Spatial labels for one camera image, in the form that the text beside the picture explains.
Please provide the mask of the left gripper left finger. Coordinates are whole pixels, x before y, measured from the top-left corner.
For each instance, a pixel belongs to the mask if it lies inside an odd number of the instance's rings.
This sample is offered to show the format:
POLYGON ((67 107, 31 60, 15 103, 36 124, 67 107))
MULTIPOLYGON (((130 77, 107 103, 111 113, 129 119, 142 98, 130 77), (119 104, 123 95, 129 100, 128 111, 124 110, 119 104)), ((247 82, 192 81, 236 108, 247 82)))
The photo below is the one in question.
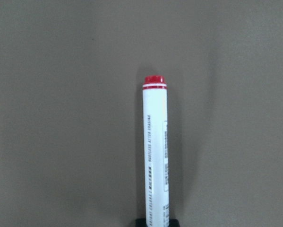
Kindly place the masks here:
POLYGON ((135 220, 135 227, 147 227, 145 218, 137 218, 135 220))

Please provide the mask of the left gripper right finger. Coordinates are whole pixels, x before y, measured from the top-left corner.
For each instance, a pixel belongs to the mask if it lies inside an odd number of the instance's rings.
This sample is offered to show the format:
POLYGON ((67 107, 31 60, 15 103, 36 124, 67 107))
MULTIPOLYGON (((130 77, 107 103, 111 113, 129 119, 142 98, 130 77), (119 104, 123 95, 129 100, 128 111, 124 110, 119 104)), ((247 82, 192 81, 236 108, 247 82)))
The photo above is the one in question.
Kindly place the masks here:
POLYGON ((180 223, 177 219, 169 219, 169 227, 180 227, 180 223))

